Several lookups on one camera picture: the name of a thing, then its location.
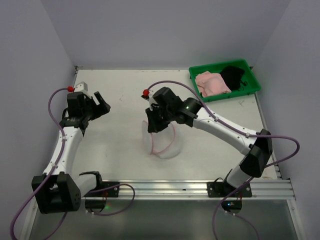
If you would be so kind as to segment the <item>white mesh laundry bag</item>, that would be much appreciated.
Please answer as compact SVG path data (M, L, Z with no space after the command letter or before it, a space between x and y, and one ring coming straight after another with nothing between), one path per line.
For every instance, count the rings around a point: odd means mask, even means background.
M158 133L148 132L148 122L141 123L141 135L144 149L148 155L159 159L171 159L179 155L184 141L177 124L170 123L167 128Z

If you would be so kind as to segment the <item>pink bra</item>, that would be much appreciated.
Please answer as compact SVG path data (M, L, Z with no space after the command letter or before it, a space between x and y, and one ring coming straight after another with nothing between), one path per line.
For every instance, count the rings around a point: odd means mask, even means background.
M226 85L220 73L205 71L195 77L195 83L203 98L229 94L232 92Z

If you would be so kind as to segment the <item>black bra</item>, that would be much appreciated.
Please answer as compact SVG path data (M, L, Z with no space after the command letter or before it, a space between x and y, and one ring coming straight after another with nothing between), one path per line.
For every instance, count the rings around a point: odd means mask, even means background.
M245 71L242 68L228 65L219 73L224 80L226 86L233 91L242 91L248 85L247 81L243 81L242 77Z

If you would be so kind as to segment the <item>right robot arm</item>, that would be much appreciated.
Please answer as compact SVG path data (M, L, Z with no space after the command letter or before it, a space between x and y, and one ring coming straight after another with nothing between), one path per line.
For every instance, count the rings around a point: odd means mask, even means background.
M242 127L219 116L195 98L181 100L168 87L155 93L145 89L141 97L149 102L145 110L149 133L159 133L171 122L176 122L212 134L244 156L225 177L223 184L226 187L236 189L250 178L262 176L273 152L270 132L266 129L256 132Z

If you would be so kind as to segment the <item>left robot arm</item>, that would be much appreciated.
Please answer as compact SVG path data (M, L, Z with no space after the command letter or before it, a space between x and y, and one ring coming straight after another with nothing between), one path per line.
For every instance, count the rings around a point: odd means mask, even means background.
M84 138L89 122L110 112L110 105L96 91L89 97L82 91L67 95L67 108L58 122L59 137L42 175L34 176L31 187L42 214L75 212L81 198L103 185L98 171L80 173L72 178L71 171L76 153Z

